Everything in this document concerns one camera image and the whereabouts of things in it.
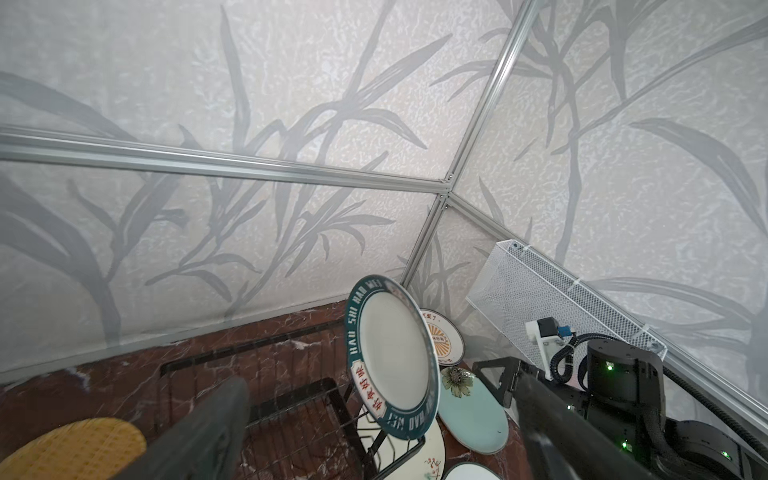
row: painted leaf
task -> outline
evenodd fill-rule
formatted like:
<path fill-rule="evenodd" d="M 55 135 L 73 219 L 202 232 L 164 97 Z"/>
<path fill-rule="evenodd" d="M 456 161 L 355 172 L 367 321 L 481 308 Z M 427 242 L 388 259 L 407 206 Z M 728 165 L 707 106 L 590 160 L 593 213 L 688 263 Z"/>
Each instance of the painted leaf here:
<path fill-rule="evenodd" d="M 312 252 L 312 249 L 315 247 L 315 243 L 317 243 L 317 235 L 312 235 L 306 239 L 304 245 L 301 246 L 301 250 L 299 250 L 299 253 L 296 255 L 296 258 L 293 259 L 293 265 L 291 265 L 288 269 L 286 278 L 288 278 L 291 273 L 295 272 L 296 269 L 299 268 L 299 266 L 304 262 L 304 260 L 306 260 L 306 258 Z"/>
<path fill-rule="evenodd" d="M 16 74 L 0 71 L 0 94 L 20 101 L 28 107 L 73 121 L 105 137 L 136 141 L 133 135 L 86 104 Z"/>
<path fill-rule="evenodd" d="M 163 210 L 179 186 L 179 175 L 166 174 L 151 189 L 144 201 L 135 210 L 125 230 L 125 251 L 128 254 L 150 226 L 155 217 Z"/>
<path fill-rule="evenodd" d="M 367 108 L 353 115 L 352 118 L 356 120 L 367 121 L 372 124 L 381 125 L 387 130 L 390 130 L 400 137 L 405 138 L 407 141 L 411 142 L 417 147 L 423 148 L 425 150 L 427 148 L 427 146 L 424 145 L 424 142 L 419 140 L 419 137 L 417 137 L 416 134 L 413 133 L 410 128 L 408 128 L 408 125 L 402 121 L 400 116 L 394 112 L 384 110 L 382 108 Z"/>
<path fill-rule="evenodd" d="M 403 81 L 417 68 L 432 58 L 432 56 L 437 53 L 450 38 L 451 35 L 449 34 L 439 40 L 435 40 L 429 45 L 421 47 L 419 50 L 398 60 L 391 67 L 376 75 L 370 83 L 361 88 L 355 95 L 355 103 L 357 107 L 365 108 L 378 100 L 385 93 L 392 90 L 395 85 Z"/>
<path fill-rule="evenodd" d="M 693 128 L 666 118 L 647 118 L 630 124 L 668 140 L 709 167 L 735 196 L 744 213 L 766 235 L 766 225 L 758 212 L 760 195 L 757 185 L 738 155 L 722 142 Z"/>
<path fill-rule="evenodd" d="M 528 220 L 528 228 L 525 229 L 523 234 L 523 241 L 526 243 L 531 242 L 531 234 L 533 233 L 533 217 Z"/>
<path fill-rule="evenodd" d="M 3 214 L 0 243 L 77 280 L 101 312 L 107 345 L 117 345 L 121 331 L 120 312 L 91 247 L 78 229 L 43 207 L 2 173 L 0 213 Z M 40 237 L 38 232 L 45 233 L 47 238 Z"/>
<path fill-rule="evenodd" d="M 224 241 L 225 239 L 229 238 L 233 233 L 235 233 L 235 230 L 237 230 L 240 225 L 246 223 L 248 220 L 258 215 L 259 212 L 264 208 L 264 205 L 266 205 L 266 200 L 262 200 L 258 204 L 246 210 L 244 214 L 240 215 L 234 221 L 234 223 L 232 223 L 230 229 L 221 236 L 221 240 Z"/>
<path fill-rule="evenodd" d="M 507 15 L 509 21 L 513 22 L 515 20 L 515 13 L 512 11 L 511 0 L 496 0 L 496 3 L 498 3 L 498 6 L 502 7 L 502 11 L 504 12 L 504 15 Z"/>
<path fill-rule="evenodd" d="M 277 222 L 277 236 L 275 241 L 280 239 L 283 232 L 283 222 L 288 211 L 288 200 L 290 199 L 291 184 L 275 182 L 275 221 Z"/>
<path fill-rule="evenodd" d="M 358 208 L 360 208 L 360 207 L 361 207 L 361 206 L 362 206 L 362 205 L 363 205 L 365 202 L 366 202 L 365 200 L 361 200 L 361 201 L 359 201 L 359 202 L 355 202 L 355 203 L 354 203 L 354 204 L 352 204 L 352 205 L 347 205 L 346 207 L 344 207 L 343 209 L 341 209 L 341 210 L 339 211 L 339 213 L 337 213 L 336 215 L 334 215 L 333 217 L 331 217 L 331 220 L 337 220 L 337 219 L 339 219 L 339 218 L 343 217 L 345 214 L 348 214 L 348 213 L 349 213 L 349 212 L 351 212 L 352 210 L 357 210 L 357 209 L 358 209 Z"/>
<path fill-rule="evenodd" d="M 101 224 L 103 224 L 109 230 L 112 230 L 112 232 L 117 233 L 118 225 L 114 222 L 114 220 L 112 220 L 112 217 L 110 217 L 110 215 L 106 211 L 104 211 L 103 208 L 99 207 L 97 204 L 94 204 L 89 199 L 80 195 L 78 186 L 75 185 L 74 181 L 67 180 L 67 191 L 71 196 L 76 198 L 78 202 L 80 202 L 80 205 L 85 207 L 85 209 L 88 210 L 91 213 L 91 215 L 93 215 L 96 218 L 96 220 L 100 221 Z"/>
<path fill-rule="evenodd" d="M 346 223 L 347 225 L 391 225 L 395 223 L 394 220 L 389 218 L 379 217 L 377 215 L 348 215 L 346 217 L 339 218 L 340 223 Z"/>
<path fill-rule="evenodd" d="M 218 276 L 214 275 L 211 272 L 208 272 L 206 270 L 192 270 L 190 272 L 179 273 L 179 275 L 196 276 L 197 278 L 207 283 L 210 286 L 210 288 L 214 289 L 214 291 L 216 291 L 216 293 L 221 295 L 221 297 L 224 298 L 227 302 L 232 301 L 232 295 L 230 294 L 230 289 L 228 289 L 227 285 L 225 285 L 224 282 L 221 281 L 221 278 L 219 278 Z"/>
<path fill-rule="evenodd" d="M 344 98 L 352 96 L 357 92 L 357 89 L 360 88 L 362 76 L 365 74 L 368 63 L 371 61 L 373 54 L 376 52 L 376 47 L 379 44 L 379 37 L 381 36 L 382 30 L 384 28 L 386 18 L 389 16 L 389 13 L 392 11 L 394 6 L 395 0 L 386 0 L 386 2 L 384 2 L 382 11 L 379 13 L 379 17 L 376 19 L 376 25 L 374 25 L 373 30 L 371 31 L 371 35 L 368 37 L 366 47 L 362 51 L 362 55 L 360 55 L 360 60 L 357 62 L 357 67 L 355 68 L 354 73 L 352 73 L 352 78 L 349 80 L 349 85 L 347 86 L 346 92 L 344 93 Z"/>
<path fill-rule="evenodd" d="M 484 256 L 485 258 L 488 258 L 488 257 L 490 257 L 490 256 L 491 256 L 491 252 L 486 252 L 485 250 L 483 250 L 482 248 L 479 248 L 479 247 L 473 247 L 473 248 L 474 248 L 475 250 L 477 250 L 477 252 L 478 252 L 478 253 L 480 253 L 480 254 L 481 254 L 482 256 Z"/>
<path fill-rule="evenodd" d="M 349 225 L 334 225 L 333 230 L 341 230 L 355 237 L 357 243 L 360 244 L 360 255 L 366 250 L 366 238 L 357 229 L 350 227 Z"/>
<path fill-rule="evenodd" d="M 183 208 L 160 210 L 160 213 L 154 219 L 155 221 L 171 222 L 181 228 L 184 228 L 190 221 L 187 212 Z"/>
<path fill-rule="evenodd" d="M 522 151 L 517 155 L 517 157 L 512 159 L 512 163 L 514 163 L 514 162 L 520 160 L 521 158 L 523 158 L 525 156 L 525 154 L 527 154 L 528 151 L 531 150 L 531 147 L 533 147 L 533 144 L 536 142 L 536 140 L 537 139 L 534 138 L 533 140 L 531 140 L 530 144 L 525 145 L 525 148 L 522 149 Z"/>
<path fill-rule="evenodd" d="M 374 158 L 367 164 L 363 165 L 360 170 L 374 171 L 376 167 L 381 165 L 388 156 L 389 156 L 389 151 L 383 151 L 382 154 L 380 154 L 378 157 Z"/>
<path fill-rule="evenodd" d="M 182 148 L 190 148 L 192 150 L 203 150 L 203 148 L 200 146 L 200 143 L 198 143 L 197 140 L 195 140 L 195 137 L 192 135 L 192 132 L 187 130 L 185 126 L 183 126 L 182 124 L 179 124 L 179 130 L 181 130 L 181 136 L 184 138 L 184 140 L 181 142 Z"/>
<path fill-rule="evenodd" d="M 496 66 L 496 60 L 476 60 L 476 61 L 468 61 L 467 63 L 454 68 L 447 74 L 444 74 L 437 80 L 433 81 L 429 86 L 437 85 L 438 83 L 442 83 L 446 80 L 450 80 L 451 78 L 454 78 L 456 75 L 460 75 L 462 73 L 468 73 L 470 71 L 475 71 L 478 73 L 483 73 L 485 75 L 490 75 L 491 72 L 493 72 L 493 68 Z"/>
<path fill-rule="evenodd" d="M 552 78 L 552 75 L 545 71 L 541 71 L 533 65 L 529 65 L 524 61 L 516 61 L 515 66 L 512 67 L 512 74 L 519 77 L 530 78 Z"/>
<path fill-rule="evenodd" d="M 552 151 L 552 154 L 559 155 L 564 153 L 568 150 L 572 141 L 576 141 L 587 132 L 592 131 L 602 124 L 613 120 L 617 115 L 619 115 L 622 111 L 624 111 L 624 109 L 629 107 L 635 101 L 640 100 L 643 96 L 653 91 L 656 87 L 662 85 L 667 80 L 681 73 L 682 71 L 685 71 L 688 68 L 693 67 L 694 65 L 707 60 L 714 55 L 717 55 L 718 53 L 738 47 L 739 45 L 744 45 L 751 41 L 760 40 L 766 36 L 768 36 L 768 16 L 762 17 L 760 20 L 757 20 L 756 22 L 741 28 L 738 31 L 735 31 L 731 35 L 716 41 L 712 45 L 709 45 L 691 55 L 688 55 L 683 60 L 677 62 L 675 65 L 672 65 L 667 70 L 654 77 L 653 80 L 649 81 L 647 84 L 645 84 L 645 86 L 633 93 L 629 98 L 627 98 L 627 100 L 622 101 L 619 105 L 610 109 L 603 116 L 590 122 L 587 126 L 580 129 L 577 134 L 571 136 L 569 143 L 556 148 Z"/>
<path fill-rule="evenodd" d="M 227 11 L 221 6 L 221 45 L 224 49 L 224 57 L 227 59 L 227 68 L 230 71 L 232 93 L 235 97 L 235 125 L 232 130 L 232 151 L 236 154 L 243 153 L 245 138 L 250 127 L 250 103 L 243 83 L 243 71 L 240 68 L 240 56 L 232 39 L 230 21 Z"/>
<path fill-rule="evenodd" d="M 243 283 L 243 285 L 240 287 L 240 290 L 237 291 L 237 298 L 243 298 L 243 295 L 245 295 L 246 291 L 248 291 L 248 280 L 246 280 L 245 283 Z"/>
<path fill-rule="evenodd" d="M 442 282 L 443 280 L 447 280 L 448 277 L 450 277 L 451 275 L 453 275 L 453 273 L 456 272 L 456 270 L 464 268 L 469 264 L 470 262 L 461 262 L 461 263 L 457 263 L 456 265 L 446 270 L 441 268 L 440 271 L 433 273 L 427 278 L 427 286 L 432 285 L 435 281 Z"/>
<path fill-rule="evenodd" d="M 326 251 L 326 260 L 328 260 L 328 256 L 331 254 L 331 244 L 324 233 L 320 234 L 320 238 L 323 239 L 323 250 Z"/>
<path fill-rule="evenodd" d="M 456 91 L 454 91 L 450 97 L 448 97 L 448 101 L 453 100 L 454 98 L 458 97 L 464 90 L 469 88 L 473 83 L 475 83 L 477 80 L 482 80 L 485 77 L 488 77 L 491 73 L 486 73 L 484 71 L 479 71 L 476 74 L 472 75 L 470 78 L 467 78 L 461 87 L 457 88 Z"/>
<path fill-rule="evenodd" d="M 669 296 L 686 303 L 700 306 L 703 309 L 726 318 L 737 316 L 749 323 L 754 319 L 754 315 L 744 306 L 725 296 L 707 292 L 706 290 L 698 289 L 694 286 L 667 282 L 666 280 L 615 277 L 602 280 L 591 280 L 589 285 L 599 290 L 652 293 L 655 295 Z"/>
<path fill-rule="evenodd" d="M 261 270 L 257 270 L 256 267 L 251 264 L 251 262 L 245 260 L 236 253 L 218 253 L 208 259 L 208 261 L 215 263 L 216 265 L 224 265 L 225 263 L 239 263 L 254 273 L 261 273 Z"/>
<path fill-rule="evenodd" d="M 493 220 L 495 220 L 497 223 L 500 223 L 501 225 L 504 225 L 504 214 L 502 213 L 502 209 L 499 208 L 498 204 L 496 203 L 496 199 L 491 194 L 491 191 L 485 186 L 484 183 L 482 183 L 482 179 L 478 177 L 478 181 L 480 182 L 480 191 L 482 192 L 482 196 L 485 198 L 485 202 L 488 204 L 488 208 L 491 210 L 491 216 L 493 217 Z"/>
<path fill-rule="evenodd" d="M 768 192 L 768 160 L 766 160 L 766 167 L 765 170 L 765 181 L 766 181 L 766 192 Z M 766 220 L 768 220 L 768 194 L 766 194 Z"/>
<path fill-rule="evenodd" d="M 243 149 L 244 155 L 255 155 L 259 149 L 266 143 L 272 135 L 278 134 L 281 137 L 288 136 L 288 130 L 282 120 L 275 120 L 264 127 L 255 137 L 248 142 Z"/>
<path fill-rule="evenodd" d="M 486 33 L 484 33 L 480 38 L 478 38 L 478 40 L 483 43 L 486 43 L 491 38 L 498 37 L 499 35 L 503 35 L 506 37 L 507 35 L 509 35 L 510 31 L 511 29 L 506 27 L 494 28 L 493 30 L 489 30 Z"/>

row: black cable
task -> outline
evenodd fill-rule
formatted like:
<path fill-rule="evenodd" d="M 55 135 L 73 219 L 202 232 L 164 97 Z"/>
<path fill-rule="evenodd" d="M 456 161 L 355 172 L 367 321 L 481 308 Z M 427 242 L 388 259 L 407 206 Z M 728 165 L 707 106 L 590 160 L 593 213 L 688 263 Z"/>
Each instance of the black cable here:
<path fill-rule="evenodd" d="M 589 340 L 599 339 L 616 340 L 614 337 L 604 335 L 603 333 L 585 333 L 584 335 L 576 335 L 574 332 L 571 336 L 571 341 L 552 356 L 552 360 L 549 363 L 549 372 L 552 374 L 552 380 L 556 383 L 567 383 L 574 374 L 574 352 L 576 351 L 576 347 Z M 565 371 L 563 372 L 563 375 L 560 375 L 558 368 L 563 359 L 565 359 Z"/>
<path fill-rule="evenodd" d="M 673 382 L 678 384 L 683 390 L 688 392 L 690 396 L 694 397 L 699 403 L 707 407 L 710 412 L 714 413 L 715 416 L 722 420 L 724 424 L 728 426 L 729 429 L 733 430 L 739 437 L 742 438 L 743 441 L 746 442 L 747 445 L 752 447 L 755 452 L 758 453 L 763 459 L 768 461 L 768 448 L 757 439 L 754 435 L 750 433 L 749 430 L 742 427 L 742 425 L 737 422 L 733 417 L 728 415 L 722 408 L 717 406 L 712 400 L 707 398 L 699 389 L 697 389 L 695 386 L 691 385 L 687 381 L 685 381 L 682 377 L 680 377 L 678 374 L 673 372 L 672 370 L 668 369 L 666 366 L 664 367 L 664 375 L 668 376 Z"/>
<path fill-rule="evenodd" d="M 650 442 L 662 458 L 667 460 L 667 468 L 672 468 L 678 475 L 684 475 L 690 480 L 717 480 L 714 473 L 697 463 L 680 457 L 677 452 L 670 447 L 664 432 L 661 430 L 661 417 L 659 409 L 653 406 L 641 407 L 645 431 L 650 438 Z"/>

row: black cable sleeve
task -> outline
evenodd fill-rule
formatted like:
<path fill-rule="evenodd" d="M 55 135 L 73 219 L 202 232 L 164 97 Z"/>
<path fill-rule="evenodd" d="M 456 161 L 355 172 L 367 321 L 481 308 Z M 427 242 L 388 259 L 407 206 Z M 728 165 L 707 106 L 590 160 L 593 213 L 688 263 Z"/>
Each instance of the black cable sleeve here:
<path fill-rule="evenodd" d="M 589 340 L 599 339 L 618 340 L 603 333 L 585 333 L 584 335 L 576 335 L 576 333 L 574 333 L 573 336 L 571 336 L 571 341 L 552 356 L 552 360 L 549 363 L 549 372 L 552 375 L 552 380 L 555 383 L 567 383 L 574 374 L 573 363 L 576 347 Z M 563 359 L 565 359 L 565 371 L 563 372 L 563 375 L 561 375 L 558 371 L 558 367 Z"/>
<path fill-rule="evenodd" d="M 752 449 L 754 449 L 758 455 L 763 457 L 764 460 L 768 461 L 768 448 L 766 448 L 766 446 L 760 440 L 758 440 L 757 437 L 752 435 L 749 430 L 742 427 L 739 422 L 737 422 L 732 416 L 728 415 L 722 408 L 712 402 L 712 400 L 705 396 L 698 388 L 691 385 L 689 382 L 687 382 L 672 370 L 668 369 L 666 366 L 664 367 L 664 375 L 668 376 L 673 382 L 688 392 L 690 396 L 694 397 L 699 403 L 707 407 L 707 409 L 714 413 L 718 419 L 722 420 L 729 429 L 733 430 L 739 437 L 741 437 L 743 441 L 746 442 L 747 445 L 752 447 Z"/>

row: dish rack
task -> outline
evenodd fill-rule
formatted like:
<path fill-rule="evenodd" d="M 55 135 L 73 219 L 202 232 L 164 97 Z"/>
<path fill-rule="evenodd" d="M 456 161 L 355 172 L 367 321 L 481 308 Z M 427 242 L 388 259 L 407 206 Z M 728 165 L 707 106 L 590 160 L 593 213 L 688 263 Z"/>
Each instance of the dish rack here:
<path fill-rule="evenodd" d="M 656 353 L 667 346 L 648 328 L 544 255 L 518 240 L 498 242 L 467 301 L 514 344 L 528 363 L 548 370 L 525 323 L 554 317 L 578 334 L 603 333 Z M 586 355 L 577 349 L 574 365 Z"/>
<path fill-rule="evenodd" d="M 385 478 L 425 439 L 390 463 L 378 453 L 387 440 L 384 431 L 372 438 L 361 430 L 361 437 L 357 420 L 367 411 L 349 377 L 344 332 L 338 319 L 163 364 L 157 430 L 168 430 L 207 393 L 240 376 L 251 407 L 235 478 Z"/>

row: textured white wall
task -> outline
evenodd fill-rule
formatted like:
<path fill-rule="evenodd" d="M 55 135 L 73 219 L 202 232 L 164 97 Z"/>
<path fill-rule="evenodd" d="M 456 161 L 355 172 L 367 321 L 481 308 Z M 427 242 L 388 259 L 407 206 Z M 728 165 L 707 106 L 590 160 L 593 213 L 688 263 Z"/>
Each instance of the textured white wall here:
<path fill-rule="evenodd" d="M 0 123 L 443 178 L 513 11 L 11 0 Z M 0 371 L 343 294 L 407 261 L 434 199 L 9 162 L 0 183 Z"/>
<path fill-rule="evenodd" d="M 457 192 L 768 401 L 768 4 L 566 0 Z"/>

